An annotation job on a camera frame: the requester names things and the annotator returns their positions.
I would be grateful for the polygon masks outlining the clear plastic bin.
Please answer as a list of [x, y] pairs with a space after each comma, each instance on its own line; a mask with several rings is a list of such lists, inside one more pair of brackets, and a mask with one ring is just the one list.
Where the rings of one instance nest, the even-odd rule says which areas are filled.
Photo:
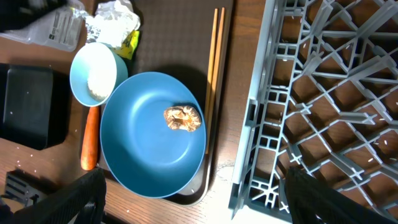
[[1, 33], [1, 37], [23, 44], [38, 44], [66, 52], [76, 49], [82, 19], [73, 14], [75, 9], [85, 10], [79, 0], [69, 0], [64, 6], [20, 30]]

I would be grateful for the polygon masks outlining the white tissue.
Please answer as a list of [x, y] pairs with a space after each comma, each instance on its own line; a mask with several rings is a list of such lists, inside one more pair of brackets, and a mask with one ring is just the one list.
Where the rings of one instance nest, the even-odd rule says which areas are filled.
[[108, 47], [120, 48], [128, 35], [141, 26], [140, 17], [129, 0], [99, 3], [94, 16], [85, 14], [86, 43], [100, 42]]

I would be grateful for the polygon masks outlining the black plastic bin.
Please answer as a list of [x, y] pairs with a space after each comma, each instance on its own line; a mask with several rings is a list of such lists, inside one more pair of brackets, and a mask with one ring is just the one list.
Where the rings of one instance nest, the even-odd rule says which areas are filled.
[[51, 68], [1, 64], [1, 137], [36, 150], [64, 142], [68, 75]]

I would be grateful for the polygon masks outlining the brown serving tray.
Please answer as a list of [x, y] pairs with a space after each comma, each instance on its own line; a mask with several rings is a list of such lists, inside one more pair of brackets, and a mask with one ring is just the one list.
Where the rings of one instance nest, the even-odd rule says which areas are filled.
[[[133, 8], [142, 19], [142, 25], [137, 50], [127, 63], [128, 78], [144, 72], [160, 72], [176, 78], [197, 99], [201, 107], [199, 114], [204, 118], [213, 16], [214, 10], [217, 8], [221, 12], [222, 7], [225, 8], [225, 19], [217, 84], [217, 89], [221, 90], [229, 28], [234, 10], [234, 2], [231, 0], [134, 1]], [[208, 154], [204, 154], [198, 172], [182, 190], [162, 199], [179, 206], [190, 207], [204, 198], [210, 181], [219, 105], [220, 94], [216, 93], [210, 150]], [[102, 150], [99, 164], [112, 174]]]

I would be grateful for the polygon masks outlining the grey dishwasher rack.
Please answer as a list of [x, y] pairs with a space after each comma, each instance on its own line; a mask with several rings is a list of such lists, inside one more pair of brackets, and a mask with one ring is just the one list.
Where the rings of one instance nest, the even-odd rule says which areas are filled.
[[290, 167], [397, 221], [397, 1], [264, 8], [231, 217], [289, 222]]

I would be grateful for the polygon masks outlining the dried mushroom piece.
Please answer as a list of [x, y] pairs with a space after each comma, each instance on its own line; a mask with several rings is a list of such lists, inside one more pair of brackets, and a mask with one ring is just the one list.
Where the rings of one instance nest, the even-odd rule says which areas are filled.
[[194, 132], [201, 126], [201, 116], [192, 106], [173, 106], [164, 111], [167, 126], [173, 130]]

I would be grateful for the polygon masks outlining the light blue rice bowl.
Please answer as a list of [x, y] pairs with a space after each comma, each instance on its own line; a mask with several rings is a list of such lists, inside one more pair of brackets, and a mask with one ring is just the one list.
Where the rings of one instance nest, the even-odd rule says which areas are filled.
[[70, 86], [84, 106], [105, 104], [112, 92], [128, 78], [123, 59], [107, 45], [86, 44], [75, 55], [70, 69]]

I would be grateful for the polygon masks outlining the foil snack wrapper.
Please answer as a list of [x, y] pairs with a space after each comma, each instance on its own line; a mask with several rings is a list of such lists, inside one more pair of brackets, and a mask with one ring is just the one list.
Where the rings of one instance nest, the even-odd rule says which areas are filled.
[[99, 44], [122, 58], [132, 59], [139, 43], [140, 32], [122, 27], [86, 27], [86, 45]]

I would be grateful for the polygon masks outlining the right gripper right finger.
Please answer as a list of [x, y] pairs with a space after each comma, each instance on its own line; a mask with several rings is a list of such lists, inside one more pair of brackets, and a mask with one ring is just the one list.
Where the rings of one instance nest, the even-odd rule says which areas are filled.
[[294, 224], [393, 222], [364, 208], [296, 167], [289, 168], [285, 176], [284, 191]]

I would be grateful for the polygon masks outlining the wooden chopstick right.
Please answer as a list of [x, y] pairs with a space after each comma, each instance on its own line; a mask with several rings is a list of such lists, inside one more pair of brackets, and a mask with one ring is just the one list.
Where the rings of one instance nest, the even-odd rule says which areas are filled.
[[224, 29], [224, 19], [225, 19], [225, 8], [221, 8], [221, 12], [218, 9], [218, 23], [217, 23], [217, 33], [216, 33], [216, 47], [215, 47], [215, 62], [213, 69], [213, 79], [211, 83], [211, 96], [210, 96], [210, 109], [208, 112], [208, 121], [206, 121], [206, 151], [208, 154], [210, 150], [210, 134], [211, 125], [213, 120], [213, 111], [215, 107], [215, 96], [218, 84], [218, 75], [220, 69], [220, 58], [221, 58], [221, 44], [223, 41], [223, 29]]

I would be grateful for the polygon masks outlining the dark blue plate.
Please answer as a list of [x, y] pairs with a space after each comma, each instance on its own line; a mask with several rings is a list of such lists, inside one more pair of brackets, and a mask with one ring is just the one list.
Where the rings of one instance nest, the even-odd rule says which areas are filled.
[[143, 197], [164, 198], [182, 190], [198, 172], [206, 151], [206, 126], [172, 130], [164, 111], [201, 107], [176, 78], [144, 72], [115, 89], [104, 107], [100, 143], [104, 159], [125, 188]]

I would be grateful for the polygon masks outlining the wooden chopstick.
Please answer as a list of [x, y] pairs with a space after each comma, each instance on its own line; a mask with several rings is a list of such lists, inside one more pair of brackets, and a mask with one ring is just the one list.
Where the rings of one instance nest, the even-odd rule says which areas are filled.
[[218, 84], [218, 75], [220, 69], [220, 58], [221, 58], [221, 44], [223, 41], [223, 29], [224, 29], [224, 19], [225, 19], [225, 8], [221, 8], [221, 12], [218, 9], [218, 23], [217, 23], [217, 33], [216, 33], [216, 47], [215, 47], [215, 62], [213, 69], [213, 79], [211, 83], [211, 96], [210, 96], [210, 109], [208, 112], [208, 121], [206, 121], [206, 151], [208, 154], [210, 150], [210, 134], [211, 125], [213, 120], [213, 111], [215, 107], [215, 96]]
[[213, 79], [213, 69], [215, 62], [215, 47], [216, 47], [216, 33], [218, 23], [218, 9], [214, 10], [213, 25], [211, 32], [211, 44], [208, 61], [207, 84], [206, 84], [206, 98], [205, 98], [205, 121], [208, 121], [208, 112], [210, 109], [211, 83]]

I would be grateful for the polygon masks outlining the orange carrot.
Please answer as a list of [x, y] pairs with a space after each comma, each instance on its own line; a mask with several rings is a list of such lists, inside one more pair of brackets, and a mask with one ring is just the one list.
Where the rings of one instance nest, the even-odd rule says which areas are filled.
[[81, 149], [80, 164], [83, 170], [95, 168], [98, 159], [98, 135], [100, 125], [99, 106], [91, 107], [86, 119], [85, 133]]

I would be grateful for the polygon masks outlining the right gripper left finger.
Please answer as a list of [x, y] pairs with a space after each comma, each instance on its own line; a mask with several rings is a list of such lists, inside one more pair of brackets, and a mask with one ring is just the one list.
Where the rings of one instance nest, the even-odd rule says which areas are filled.
[[95, 168], [70, 185], [18, 210], [9, 223], [94, 223], [103, 219], [106, 203], [104, 172]]

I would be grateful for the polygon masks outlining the wooden chopstick left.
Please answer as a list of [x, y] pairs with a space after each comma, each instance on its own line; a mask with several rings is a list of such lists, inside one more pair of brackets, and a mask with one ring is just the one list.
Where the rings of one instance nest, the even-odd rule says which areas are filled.
[[215, 62], [215, 47], [216, 47], [216, 33], [218, 23], [218, 9], [214, 10], [213, 25], [211, 32], [211, 44], [208, 61], [207, 84], [206, 84], [206, 98], [205, 98], [205, 121], [208, 121], [208, 112], [210, 109], [211, 83], [213, 79], [213, 69]]

